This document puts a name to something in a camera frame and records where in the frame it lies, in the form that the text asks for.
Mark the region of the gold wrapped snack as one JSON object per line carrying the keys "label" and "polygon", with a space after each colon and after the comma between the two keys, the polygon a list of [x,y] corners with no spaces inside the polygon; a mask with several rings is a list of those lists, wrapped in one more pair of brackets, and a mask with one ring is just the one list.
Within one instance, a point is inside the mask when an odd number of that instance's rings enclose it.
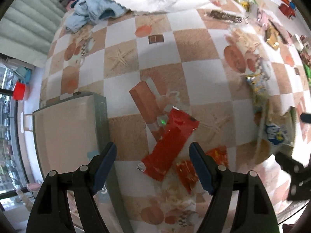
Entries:
{"label": "gold wrapped snack", "polygon": [[278,40],[278,32],[275,28],[269,24],[267,29],[265,30],[265,42],[274,50],[279,49],[279,40]]}

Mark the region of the long red snack packet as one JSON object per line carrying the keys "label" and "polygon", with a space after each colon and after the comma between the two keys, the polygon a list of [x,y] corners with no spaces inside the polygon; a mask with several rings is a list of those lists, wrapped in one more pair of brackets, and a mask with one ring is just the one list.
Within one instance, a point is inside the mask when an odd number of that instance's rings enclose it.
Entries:
{"label": "long red snack packet", "polygon": [[163,181],[188,138],[198,126],[199,120],[174,107],[168,115],[163,135],[152,153],[138,163],[137,169],[154,180]]}

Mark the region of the red chinese text snack packet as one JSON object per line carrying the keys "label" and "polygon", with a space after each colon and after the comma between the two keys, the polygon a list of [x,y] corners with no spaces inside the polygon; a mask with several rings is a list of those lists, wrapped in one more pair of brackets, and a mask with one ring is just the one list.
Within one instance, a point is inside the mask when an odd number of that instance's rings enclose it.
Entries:
{"label": "red chinese text snack packet", "polygon": [[[211,156],[217,165],[229,167],[226,146],[218,146],[214,149],[210,149],[209,151],[206,151],[205,154]],[[199,180],[191,160],[182,160],[176,163],[176,172],[188,194],[191,194]]]}

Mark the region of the beige storage box green rim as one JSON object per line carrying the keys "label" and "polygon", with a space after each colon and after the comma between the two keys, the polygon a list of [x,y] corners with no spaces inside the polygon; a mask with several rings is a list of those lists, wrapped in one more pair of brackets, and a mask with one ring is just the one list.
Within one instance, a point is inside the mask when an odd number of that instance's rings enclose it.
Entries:
{"label": "beige storage box green rim", "polygon": [[[78,92],[42,107],[33,113],[33,133],[44,179],[52,170],[59,174],[76,171],[111,142],[107,100],[96,93]],[[67,198],[74,227],[82,227],[74,192],[67,191]],[[93,198],[108,232],[132,232],[114,163],[103,188]]]}

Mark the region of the light blue cloth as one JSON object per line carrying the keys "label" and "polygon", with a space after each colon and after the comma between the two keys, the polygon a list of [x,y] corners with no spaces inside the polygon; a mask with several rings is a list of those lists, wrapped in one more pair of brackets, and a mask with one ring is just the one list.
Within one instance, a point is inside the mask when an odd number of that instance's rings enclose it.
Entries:
{"label": "light blue cloth", "polygon": [[113,0],[78,0],[74,12],[67,17],[64,27],[67,32],[76,33],[85,24],[97,25],[108,18],[116,19],[128,10]]}

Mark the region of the yellow chips bag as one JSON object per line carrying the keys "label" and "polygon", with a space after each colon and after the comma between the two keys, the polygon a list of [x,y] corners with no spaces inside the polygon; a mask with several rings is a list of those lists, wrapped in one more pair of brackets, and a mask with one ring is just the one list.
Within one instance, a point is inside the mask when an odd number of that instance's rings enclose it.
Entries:
{"label": "yellow chips bag", "polygon": [[261,112],[256,151],[253,157],[255,164],[267,160],[279,152],[292,156],[296,137],[296,108],[290,106],[279,115],[267,100]]}

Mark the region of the red plastic basin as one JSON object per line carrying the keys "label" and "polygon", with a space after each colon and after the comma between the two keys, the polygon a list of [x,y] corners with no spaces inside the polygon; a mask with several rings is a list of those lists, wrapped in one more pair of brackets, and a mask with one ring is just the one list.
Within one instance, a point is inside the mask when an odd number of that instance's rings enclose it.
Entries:
{"label": "red plastic basin", "polygon": [[25,101],[29,97],[30,88],[27,84],[16,82],[13,90],[13,99],[16,101]]}

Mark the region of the dark chocolate bar packet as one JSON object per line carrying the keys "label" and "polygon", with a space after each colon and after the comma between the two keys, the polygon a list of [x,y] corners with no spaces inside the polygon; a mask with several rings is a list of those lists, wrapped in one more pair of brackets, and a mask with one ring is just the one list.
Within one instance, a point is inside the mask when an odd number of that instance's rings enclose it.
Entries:
{"label": "dark chocolate bar packet", "polygon": [[226,13],[220,10],[212,10],[211,12],[209,12],[209,16],[214,19],[218,19],[218,20],[226,21],[230,23],[236,23],[236,24],[242,23],[244,21],[244,18],[241,16]]}

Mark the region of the grey green curtain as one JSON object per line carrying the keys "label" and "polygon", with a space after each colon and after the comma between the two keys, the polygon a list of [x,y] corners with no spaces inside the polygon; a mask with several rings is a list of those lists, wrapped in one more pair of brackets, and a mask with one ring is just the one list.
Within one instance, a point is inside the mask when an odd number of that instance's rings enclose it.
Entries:
{"label": "grey green curtain", "polygon": [[1,54],[44,67],[64,14],[58,0],[14,0],[1,19]]}

